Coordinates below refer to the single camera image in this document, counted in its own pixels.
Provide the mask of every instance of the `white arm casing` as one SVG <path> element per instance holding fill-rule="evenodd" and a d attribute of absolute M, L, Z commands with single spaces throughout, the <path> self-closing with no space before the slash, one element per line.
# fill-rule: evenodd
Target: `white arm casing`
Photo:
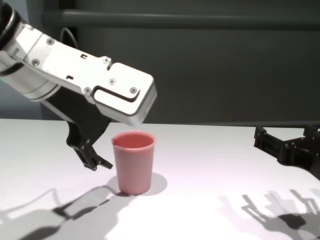
<path fill-rule="evenodd" d="M 25 23 L 0 51 L 0 71 L 2 80 L 31 101 L 44 101 L 62 86 L 131 126 L 144 121 L 157 97 L 151 75 L 69 47 Z"/>

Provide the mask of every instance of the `gray wall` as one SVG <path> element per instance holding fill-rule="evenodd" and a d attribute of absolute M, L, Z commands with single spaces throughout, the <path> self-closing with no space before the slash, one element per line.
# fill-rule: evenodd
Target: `gray wall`
<path fill-rule="evenodd" d="M 29 21 L 27 0 L 6 0 L 20 15 Z M 0 118 L 41 119 L 40 104 L 31 102 L 0 81 Z"/>
<path fill-rule="evenodd" d="M 109 13 L 209 14 L 217 10 L 213 2 L 77 3 L 79 9 Z M 255 6 L 262 1 L 244 2 Z M 291 7 L 290 1 L 281 3 L 284 9 Z M 232 1 L 226 6 L 232 13 Z M 78 35 L 84 51 L 110 56 L 154 76 L 158 99 L 147 122 L 320 121 L 318 31 L 89 27 L 80 28 Z"/>

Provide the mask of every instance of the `dark gray background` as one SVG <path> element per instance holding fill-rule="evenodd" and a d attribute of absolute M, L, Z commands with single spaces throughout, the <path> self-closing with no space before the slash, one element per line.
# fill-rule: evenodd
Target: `dark gray background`
<path fill-rule="evenodd" d="M 76 7 L 109 13 L 210 14 L 224 8 L 229 14 L 271 9 L 294 15 L 307 11 L 306 1 L 278 1 L 272 8 L 266 3 L 78 0 Z M 154 76 L 158 99 L 148 123 L 320 122 L 319 31 L 82 27 L 77 35 L 82 50 L 110 56 Z"/>

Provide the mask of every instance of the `cup rim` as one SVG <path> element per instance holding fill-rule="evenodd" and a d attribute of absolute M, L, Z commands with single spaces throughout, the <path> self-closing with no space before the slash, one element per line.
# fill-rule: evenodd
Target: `cup rim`
<path fill-rule="evenodd" d="M 120 138 L 120 137 L 125 136 L 125 135 L 134 134 L 134 133 L 140 133 L 142 135 L 145 135 L 145 136 L 151 138 L 152 139 L 152 143 L 150 145 L 148 145 L 148 146 L 143 146 L 143 147 L 138 147 L 138 148 L 123 147 L 123 146 L 119 146 L 119 145 L 115 144 L 115 139 Z M 152 135 L 149 132 L 141 131 L 141 130 L 124 131 L 124 132 L 118 133 L 117 135 L 115 135 L 111 139 L 111 143 L 112 143 L 113 147 L 115 147 L 117 149 L 120 149 L 120 150 L 127 150 L 127 151 L 141 151 L 141 150 L 144 150 L 144 149 L 152 148 L 156 144 L 156 141 L 157 141 L 157 139 L 156 139 L 156 137 L 154 135 Z"/>

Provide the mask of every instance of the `table surface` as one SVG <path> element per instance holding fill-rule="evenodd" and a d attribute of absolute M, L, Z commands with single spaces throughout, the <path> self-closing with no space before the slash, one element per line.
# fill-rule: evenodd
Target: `table surface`
<path fill-rule="evenodd" d="M 111 123 L 94 144 L 114 163 Z M 1 240 L 313 240 L 320 182 L 253 147 L 253 127 L 142 124 L 157 138 L 152 187 L 118 194 L 116 169 L 84 168 L 63 121 L 0 120 Z M 268 128 L 286 140 L 302 129 Z"/>

